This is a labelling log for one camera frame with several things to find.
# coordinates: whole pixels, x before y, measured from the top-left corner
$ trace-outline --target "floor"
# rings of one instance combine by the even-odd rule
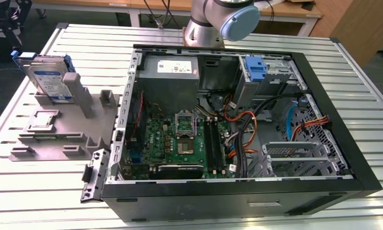
[[[21,33],[25,51],[37,53],[41,51],[52,29],[59,22],[130,26],[128,16],[126,14],[50,10],[46,12],[46,15],[44,19],[39,19],[35,12],[30,11]],[[140,21],[143,27],[155,27],[146,15],[142,15]],[[182,27],[187,25],[188,19],[182,16],[175,16],[175,21]],[[175,29],[176,25],[174,21],[170,21],[164,28]],[[0,115],[23,79],[21,71],[13,69],[15,65],[9,57],[10,51],[11,48],[9,44],[3,39],[0,39],[0,69],[6,69],[0,71]],[[383,58],[380,54],[376,54],[371,62],[365,65],[364,72],[383,94]]]

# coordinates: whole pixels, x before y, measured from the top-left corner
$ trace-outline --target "wooden desk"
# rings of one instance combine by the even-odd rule
[[[164,14],[166,8],[160,0],[146,0],[154,14]],[[171,0],[170,11],[172,15],[190,16],[192,0]],[[316,7],[311,11],[300,8],[300,4],[292,2],[283,2],[273,7],[273,21],[301,23],[297,36],[308,36],[317,18],[323,14]],[[116,12],[127,13],[130,15],[130,23],[132,27],[139,27],[139,15],[148,14],[148,9],[143,0],[34,0],[31,4],[33,9],[51,9],[51,10],[72,10],[72,11],[94,11],[94,12]],[[268,21],[271,19],[271,8],[260,11],[260,20]]]
[[[130,7],[131,0],[33,0],[34,4],[60,4],[72,6]]]
[[[164,14],[166,8],[160,0],[146,0],[150,9],[154,14]],[[172,15],[188,16],[191,10],[192,0],[171,0],[170,1],[170,11]],[[273,21],[276,22],[292,22],[301,23],[297,36],[308,36],[311,30],[315,26],[315,23],[319,18],[323,17],[323,14],[316,7],[311,11],[307,11],[300,8],[301,4],[292,3],[289,1],[281,2],[273,5]],[[131,0],[130,2],[131,13],[148,13],[148,9],[144,5],[143,0]],[[265,8],[260,11],[260,20],[268,21],[271,19],[271,8]],[[131,26],[139,26],[138,18],[130,16]]]
[[[299,17],[299,18],[321,18],[323,14],[313,6],[311,11],[300,8],[300,4],[284,1],[273,5],[273,15],[283,17]],[[265,8],[260,11],[260,15],[271,15],[271,8]]]

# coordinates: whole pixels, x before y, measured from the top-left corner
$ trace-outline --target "slotted metal surface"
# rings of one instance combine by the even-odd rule
[[[182,45],[180,30],[70,24],[55,29],[42,54],[71,56],[92,93],[122,92],[131,45]],[[225,48],[301,52],[383,185],[383,100],[340,46],[324,38],[252,34]],[[383,190],[311,216],[123,223],[104,203],[79,203],[86,161],[10,162],[15,137],[37,104],[25,79],[0,118],[0,229],[383,229]]]

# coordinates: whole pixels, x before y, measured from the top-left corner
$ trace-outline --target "side panel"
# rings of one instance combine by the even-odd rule
[[[300,53],[292,53],[292,58],[297,66],[297,70],[303,77],[304,83],[311,91],[320,112],[328,115],[331,121],[329,130],[333,134],[333,139],[345,157],[348,167],[356,179],[360,181],[364,190],[381,190],[380,183],[368,163],[363,157],[355,140],[351,137],[351,133],[345,128],[343,120],[335,109],[332,101],[328,99],[327,93],[321,87],[321,84],[315,76],[312,68]]]
[[[312,214],[351,193],[271,193],[202,196],[106,198],[118,217],[127,221],[257,218]]]

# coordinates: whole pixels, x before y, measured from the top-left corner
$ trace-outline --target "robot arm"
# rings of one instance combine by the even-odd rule
[[[184,31],[188,46],[220,47],[243,39],[259,22],[253,0],[194,0]]]
[[[18,8],[13,11],[9,8],[10,0],[0,0],[0,37],[6,37],[13,48],[21,47],[19,28],[31,8],[31,0],[15,0],[15,3]]]

